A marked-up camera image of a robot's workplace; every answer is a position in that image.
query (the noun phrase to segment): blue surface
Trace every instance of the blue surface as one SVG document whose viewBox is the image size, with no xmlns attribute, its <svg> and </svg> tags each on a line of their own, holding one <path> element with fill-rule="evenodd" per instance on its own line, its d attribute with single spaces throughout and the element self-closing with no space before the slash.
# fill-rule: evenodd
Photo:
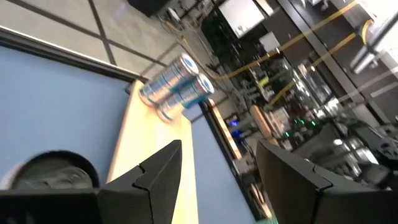
<svg viewBox="0 0 398 224">
<path fill-rule="evenodd" d="M 87 158 L 105 183 L 126 82 L 0 47 L 0 178 L 45 151 Z"/>
<path fill-rule="evenodd" d="M 192 138 L 199 223 L 253 224 L 250 208 L 204 117 L 193 123 Z"/>
</svg>

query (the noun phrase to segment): yellow cable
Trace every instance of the yellow cable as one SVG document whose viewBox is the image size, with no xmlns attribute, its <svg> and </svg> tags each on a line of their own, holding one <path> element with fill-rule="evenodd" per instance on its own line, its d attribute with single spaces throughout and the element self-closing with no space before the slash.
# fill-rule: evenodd
<svg viewBox="0 0 398 224">
<path fill-rule="evenodd" d="M 284 50 L 286 50 L 288 47 L 290 47 L 291 45 L 295 44 L 296 42 L 298 42 L 299 40 L 301 40 L 303 37 L 309 35 L 310 33 L 312 33 L 313 31 L 321 28 L 322 26 L 324 26 L 325 24 L 327 24 L 328 22 L 336 19 L 337 17 L 341 16 L 342 14 L 344 14 L 345 12 L 349 11 L 350 9 L 352 9 L 354 6 L 356 6 L 358 3 L 357 1 L 353 1 L 352 3 L 348 4 L 347 6 L 345 6 L 344 8 L 340 9 L 339 11 L 335 12 L 334 14 L 332 14 L 331 16 L 327 17 L 326 19 L 324 19 L 323 21 L 319 22 L 318 24 L 316 24 L 315 26 L 313 26 L 310 30 L 303 32 L 302 34 L 294 37 L 292 40 L 288 41 L 286 44 L 284 44 L 283 46 L 281 46 L 279 48 L 279 51 L 282 52 Z M 263 62 L 265 60 L 268 60 L 269 58 L 271 58 L 272 56 L 274 56 L 275 54 L 278 54 L 278 52 L 271 52 L 266 56 L 261 57 L 258 60 L 255 60 L 237 70 L 235 70 L 234 72 L 227 74 L 227 75 L 223 75 L 223 76 L 213 76 L 213 78 L 215 80 L 222 80 L 222 79 L 227 79 L 227 78 L 231 78 L 234 77 L 238 74 L 240 74 L 241 72 L 257 65 L 260 62 Z"/>
<path fill-rule="evenodd" d="M 366 42 L 366 33 L 368 31 L 369 26 L 373 23 L 372 19 L 369 19 L 365 22 L 362 28 L 362 41 L 364 45 L 367 45 L 368 43 Z"/>
<path fill-rule="evenodd" d="M 353 40 L 356 37 L 356 34 L 350 34 L 349 36 L 347 36 L 346 38 L 344 38 L 341 42 L 339 42 L 338 44 L 336 44 L 332 49 L 329 50 L 328 53 L 322 55 L 322 57 L 318 58 L 318 60 L 316 60 L 315 62 L 313 62 L 310 66 L 308 66 L 306 69 L 309 70 L 311 69 L 311 67 L 316 67 L 318 66 L 325 58 L 330 57 L 333 53 L 335 53 L 336 51 L 338 51 L 340 48 L 342 48 L 344 45 L 346 45 L 349 41 Z M 285 93 L 287 92 L 287 90 L 289 90 L 290 88 L 292 88 L 295 85 L 294 81 L 291 81 L 289 84 L 287 84 L 280 92 L 278 92 L 278 94 L 276 94 L 276 96 L 274 97 L 274 99 L 269 102 L 269 104 L 267 106 L 272 106 L 276 103 L 276 101 L 278 101 L 282 96 L 285 95 Z"/>
</svg>

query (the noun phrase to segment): stack of cans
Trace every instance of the stack of cans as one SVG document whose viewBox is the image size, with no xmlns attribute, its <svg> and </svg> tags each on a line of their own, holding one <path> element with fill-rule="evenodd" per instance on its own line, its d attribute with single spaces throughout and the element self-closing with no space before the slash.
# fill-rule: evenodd
<svg viewBox="0 0 398 224">
<path fill-rule="evenodd" d="M 172 121 L 185 109 L 214 93 L 209 79 L 199 74 L 191 57 L 181 54 L 147 82 L 139 91 L 141 100 L 157 108 L 157 114 L 166 122 Z"/>
</svg>

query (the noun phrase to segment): soda can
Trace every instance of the soda can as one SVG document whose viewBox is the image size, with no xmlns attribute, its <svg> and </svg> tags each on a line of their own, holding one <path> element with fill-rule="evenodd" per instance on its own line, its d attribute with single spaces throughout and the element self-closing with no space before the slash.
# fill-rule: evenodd
<svg viewBox="0 0 398 224">
<path fill-rule="evenodd" d="M 189 109 L 213 93 L 214 88 L 210 80 L 205 75 L 199 74 L 192 82 L 187 83 L 161 103 L 157 108 L 157 114 L 163 121 L 170 122 L 184 109 Z"/>
<path fill-rule="evenodd" d="M 140 90 L 141 100 L 149 105 L 158 105 L 173 91 L 192 80 L 199 73 L 199 68 L 187 54 L 181 54 L 164 68 L 155 78 L 147 82 Z"/>
</svg>

